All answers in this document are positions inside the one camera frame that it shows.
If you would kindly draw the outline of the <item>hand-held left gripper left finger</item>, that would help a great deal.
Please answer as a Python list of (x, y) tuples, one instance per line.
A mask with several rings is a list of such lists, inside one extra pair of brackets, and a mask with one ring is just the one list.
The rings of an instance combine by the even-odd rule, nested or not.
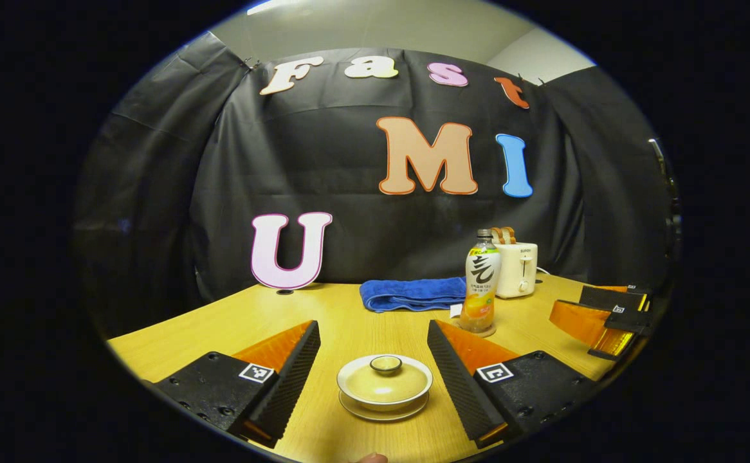
[(236, 354), (207, 352), (152, 386), (214, 427), (274, 448), (320, 347), (308, 320)]

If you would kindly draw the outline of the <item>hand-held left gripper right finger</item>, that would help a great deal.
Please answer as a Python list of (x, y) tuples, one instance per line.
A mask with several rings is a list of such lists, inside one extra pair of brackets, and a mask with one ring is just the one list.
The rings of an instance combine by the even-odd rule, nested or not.
[(478, 448), (534, 433), (598, 389), (543, 350), (518, 355), (442, 320), (429, 322), (427, 344), (461, 425)]

